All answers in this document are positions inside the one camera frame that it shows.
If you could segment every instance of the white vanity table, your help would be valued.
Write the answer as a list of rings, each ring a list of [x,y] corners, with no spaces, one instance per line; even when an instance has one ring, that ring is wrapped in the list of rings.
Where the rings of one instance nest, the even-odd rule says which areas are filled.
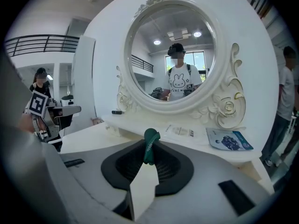
[[[177,7],[192,10],[203,20],[213,41],[214,57],[206,80],[197,90],[182,99],[164,102],[139,85],[132,68],[132,45],[149,17]],[[61,153],[140,140],[146,129],[154,128],[160,132],[161,141],[219,156],[269,193],[274,192],[259,157],[276,112],[278,93],[273,87],[278,72],[267,31],[246,0],[114,0],[93,19],[84,35],[96,40],[94,101],[104,123],[64,136]],[[157,76],[155,65],[153,74]],[[112,110],[124,114],[112,115]],[[169,123],[192,126],[200,134],[200,143],[164,137]],[[254,150],[215,149],[209,145],[206,127],[239,130]]]

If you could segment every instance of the person in white t-shirt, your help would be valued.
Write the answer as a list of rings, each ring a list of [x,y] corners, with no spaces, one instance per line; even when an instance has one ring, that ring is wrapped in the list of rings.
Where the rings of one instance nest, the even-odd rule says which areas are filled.
[[[181,99],[201,85],[202,81],[196,66],[184,62],[185,53],[186,51],[180,43],[169,47],[168,55],[174,66],[165,74],[161,99],[169,93],[169,101]]]
[[[295,85],[292,70],[296,65],[296,53],[291,47],[284,48],[285,67],[279,73],[279,98],[276,117],[268,140],[262,150],[261,161],[272,165],[271,156],[284,139],[292,118],[295,103]]]

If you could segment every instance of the backpack strap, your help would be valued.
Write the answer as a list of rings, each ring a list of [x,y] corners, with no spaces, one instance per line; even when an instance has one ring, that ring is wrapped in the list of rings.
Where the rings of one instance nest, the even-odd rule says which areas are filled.
[[[187,69],[188,69],[189,75],[191,75],[191,66],[189,64],[187,64]]]
[[[169,77],[170,77],[170,74],[171,74],[171,70],[172,70],[172,68],[170,68],[169,71],[168,71],[168,76]]]

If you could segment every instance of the round ceiling light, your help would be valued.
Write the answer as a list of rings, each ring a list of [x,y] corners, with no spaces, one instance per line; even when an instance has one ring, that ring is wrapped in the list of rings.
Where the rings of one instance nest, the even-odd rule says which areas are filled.
[[[201,32],[194,32],[193,36],[200,37],[201,36]]]
[[[155,45],[160,45],[160,44],[161,44],[161,41],[159,41],[159,40],[155,40],[155,41],[154,41],[154,44],[155,44]]]

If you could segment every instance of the qr code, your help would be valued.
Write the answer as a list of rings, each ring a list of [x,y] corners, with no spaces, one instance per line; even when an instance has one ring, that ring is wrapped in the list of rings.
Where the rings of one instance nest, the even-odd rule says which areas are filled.
[[[44,116],[48,96],[43,95],[37,91],[33,91],[31,101],[29,104],[29,112],[38,116]]]

